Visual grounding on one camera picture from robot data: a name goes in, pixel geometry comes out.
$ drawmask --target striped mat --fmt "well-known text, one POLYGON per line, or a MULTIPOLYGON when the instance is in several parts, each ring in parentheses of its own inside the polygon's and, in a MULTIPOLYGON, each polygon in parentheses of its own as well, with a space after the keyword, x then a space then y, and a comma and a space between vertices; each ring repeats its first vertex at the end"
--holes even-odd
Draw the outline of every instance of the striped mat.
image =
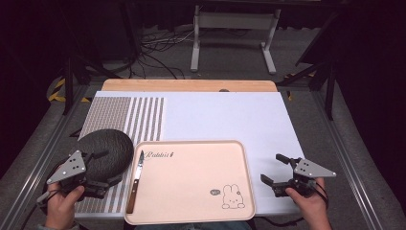
MULTIPOLYGON (((80 137, 114 128, 126 133, 134 147, 143 141, 159 141, 165 117, 164 98, 96 97, 83 125, 80 137)), ((123 218, 131 173, 111 187, 104 199, 85 198, 76 204, 76 218, 123 218)))

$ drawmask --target metal frame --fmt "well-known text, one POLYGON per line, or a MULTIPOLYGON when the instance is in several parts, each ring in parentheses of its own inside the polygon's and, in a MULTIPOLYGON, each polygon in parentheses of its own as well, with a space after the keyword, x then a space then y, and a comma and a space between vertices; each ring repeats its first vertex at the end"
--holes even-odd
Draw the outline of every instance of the metal frame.
POLYGON ((325 113, 325 105, 321 93, 312 92, 312 96, 319 109, 320 115, 322 116, 323 122, 327 127, 330 138, 333 140, 337 158, 340 161, 341 166, 343 167, 343 171, 346 174, 347 180, 350 183, 352 192, 355 195, 355 198, 358 202, 362 214, 364 215, 364 219, 368 224, 368 227, 370 229, 383 229, 378 215, 373 209, 370 198, 368 197, 364 183, 362 182, 361 178, 356 172, 356 169, 351 163, 349 153, 347 152, 340 133, 338 132, 334 122, 332 122, 325 113))
POLYGON ((278 25, 281 10, 276 10, 274 14, 253 14, 253 13, 223 13, 223 12, 200 12, 200 7, 194 9, 194 41, 192 51, 191 71, 197 72, 200 53, 200 28, 231 28, 267 30, 268 37, 260 44, 266 67, 271 75, 277 73, 274 61, 269 52, 272 38, 278 25))

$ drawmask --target tray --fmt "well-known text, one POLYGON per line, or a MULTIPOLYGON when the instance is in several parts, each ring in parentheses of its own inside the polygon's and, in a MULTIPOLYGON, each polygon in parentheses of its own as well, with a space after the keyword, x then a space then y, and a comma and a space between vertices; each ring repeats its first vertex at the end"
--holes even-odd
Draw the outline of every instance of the tray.
POLYGON ((225 221, 255 214, 240 142, 143 142, 135 149, 133 168, 141 150, 145 161, 134 212, 124 213, 128 223, 225 221))

